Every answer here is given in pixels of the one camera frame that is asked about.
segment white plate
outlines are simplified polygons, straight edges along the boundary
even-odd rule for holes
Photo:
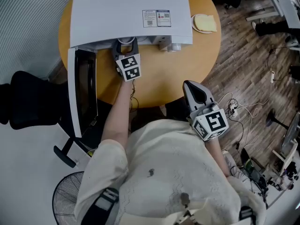
[[[198,30],[196,28],[195,23],[194,23],[194,18],[195,18],[196,15],[201,15],[201,14],[195,14],[194,16],[191,17],[191,22],[192,22],[193,29],[195,29],[197,32],[200,32],[200,33],[205,33],[205,34],[212,33],[212,32],[207,32],[207,31],[201,31],[201,30]]]

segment round wooden table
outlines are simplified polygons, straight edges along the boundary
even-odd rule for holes
[[[70,23],[72,2],[70,0],[62,14],[59,27],[59,50],[67,68],[70,48]],[[220,19],[211,0],[189,0],[191,16],[213,15],[217,32],[203,34],[193,30],[193,44],[178,52],[160,51],[156,45],[139,46],[142,77],[136,79],[134,97],[139,107],[164,105],[183,96],[185,80],[198,83],[208,75],[214,66],[221,45]],[[121,79],[116,73],[110,49],[99,50],[97,54],[97,97],[113,104]]]

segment wire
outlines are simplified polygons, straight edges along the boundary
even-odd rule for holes
[[[237,167],[237,168],[239,168],[237,165],[234,165],[233,167],[231,167],[231,169],[230,169],[230,173],[231,173],[231,175],[234,177],[235,176],[235,174],[237,174],[237,173],[241,173],[241,174],[243,174],[243,175],[245,175],[246,177],[248,177],[248,179],[250,180],[250,185],[251,185],[251,192],[253,192],[253,188],[252,188],[252,179],[250,178],[250,176],[248,176],[248,175],[246,175],[245,173],[243,173],[243,172],[240,172],[240,171],[237,171],[235,174],[233,174],[233,172],[232,172],[232,169],[234,168],[234,167]]]
[[[248,145],[253,145],[253,144],[255,144],[256,142],[257,142],[257,140],[258,140],[258,136],[255,136],[252,140],[251,140],[251,142],[249,143],[249,144],[247,144],[247,146]]]
[[[257,105],[257,104],[265,105],[265,104],[268,102],[268,100],[269,100],[269,98],[270,98],[270,95],[271,95],[271,86],[272,86],[272,84],[270,83],[270,92],[269,92],[269,95],[268,95],[267,100],[266,100],[264,103],[254,103],[254,104],[250,104],[250,105],[246,105],[246,106],[240,104],[241,107],[238,107],[237,110],[238,110],[238,109],[241,109],[241,108],[243,108],[243,107],[244,107],[244,108],[245,108],[245,107],[250,107],[250,106]]]
[[[243,129],[242,137],[241,137],[240,140],[238,141],[238,143],[240,143],[240,141],[243,139],[243,136],[244,136],[244,125],[243,125],[240,121],[232,120],[232,119],[231,119],[232,111],[230,110],[230,102],[231,102],[232,100],[236,101],[237,106],[239,106],[239,102],[238,102],[236,99],[231,98],[231,99],[228,101],[227,114],[228,114],[229,120],[234,121],[234,122],[238,122],[239,124],[242,125],[242,129]]]
[[[251,112],[249,112],[249,110],[248,110],[247,108],[245,108],[245,109],[248,111],[248,113],[249,113],[250,116],[251,116],[251,120],[250,120],[250,124],[249,124],[249,128],[248,128],[248,132],[247,132],[246,140],[245,140],[245,147],[246,147],[246,146],[247,146],[247,138],[248,138],[248,135],[249,135],[249,132],[250,132],[251,124],[252,124],[252,119],[253,119],[253,118],[256,118],[256,117],[258,116],[259,110],[258,110],[258,108],[255,108],[255,109],[254,109],[254,112],[253,112],[253,115],[252,115]]]
[[[281,48],[296,47],[296,46],[299,46],[299,44],[294,45],[294,46],[274,47],[274,48],[272,48],[272,46],[271,46],[271,49],[270,49],[270,51],[269,51],[269,55],[268,55],[268,57],[267,57],[267,68],[268,68],[268,70],[269,70],[270,72],[273,72],[273,71],[271,70],[271,68],[269,67],[269,57],[271,56],[271,54],[274,54],[274,53],[275,53],[275,52],[273,52],[274,50],[281,49]],[[283,80],[286,76],[288,76],[288,75],[289,75],[289,74],[286,74],[286,75],[284,75],[281,79],[273,79],[273,80],[279,82],[279,81],[282,81],[282,80]]]
[[[134,97],[134,94],[135,94],[135,79],[132,80],[132,86],[133,86],[133,87],[132,87],[132,93],[131,93],[131,95],[130,95],[130,111],[129,111],[130,113],[133,113],[133,112],[137,111],[137,109],[138,109],[139,106],[140,106],[139,101],[137,100],[137,98]],[[135,110],[132,110],[132,109],[133,109],[132,99],[134,99],[134,100],[137,102],[137,107],[136,107]]]
[[[133,42],[133,40],[135,40],[135,37],[132,37],[132,39],[131,39],[129,42],[122,42],[122,41],[120,41],[120,39],[118,38],[118,41],[119,41],[120,43],[122,43],[122,44],[130,44],[130,43]]]
[[[80,161],[81,161],[86,155],[88,155],[89,157],[91,157],[91,156],[89,155],[89,152],[92,152],[92,151],[95,151],[95,150],[97,150],[97,148],[91,149],[91,150],[87,151],[83,156],[81,156],[81,157],[77,160],[76,165],[79,165],[79,164],[80,164]]]
[[[233,93],[232,93],[232,92],[228,92],[228,93],[226,93],[224,96],[222,96],[221,100],[218,102],[218,105],[223,101],[223,99],[224,99],[228,94],[231,94],[231,99],[233,99]]]

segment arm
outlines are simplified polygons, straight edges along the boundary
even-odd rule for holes
[[[101,141],[112,139],[126,146],[131,89],[131,82],[122,81],[117,99],[107,116]]]
[[[223,157],[218,138],[216,137],[205,142],[205,146],[208,152],[211,154],[211,156],[214,158],[216,163],[221,168],[225,177],[229,177],[230,176],[229,168],[225,161],[225,158]]]

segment fan grille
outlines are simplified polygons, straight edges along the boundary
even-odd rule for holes
[[[52,209],[59,225],[77,225],[74,208],[83,172],[75,172],[62,179],[56,186],[52,198]]]

